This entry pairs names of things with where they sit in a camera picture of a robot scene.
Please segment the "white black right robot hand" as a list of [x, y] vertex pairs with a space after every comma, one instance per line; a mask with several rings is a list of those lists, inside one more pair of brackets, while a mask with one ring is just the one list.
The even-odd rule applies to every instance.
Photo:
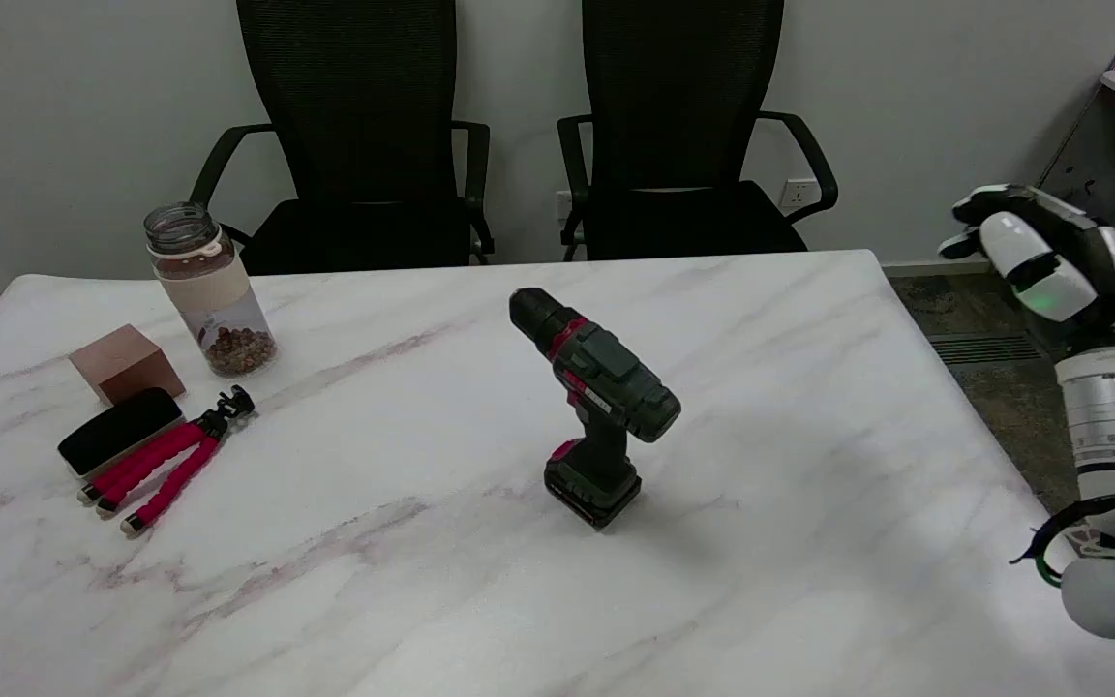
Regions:
[[939, 256], [985, 256], [1065, 354], [1115, 346], [1115, 228], [1041, 190], [975, 188], [952, 207], [963, 232]]

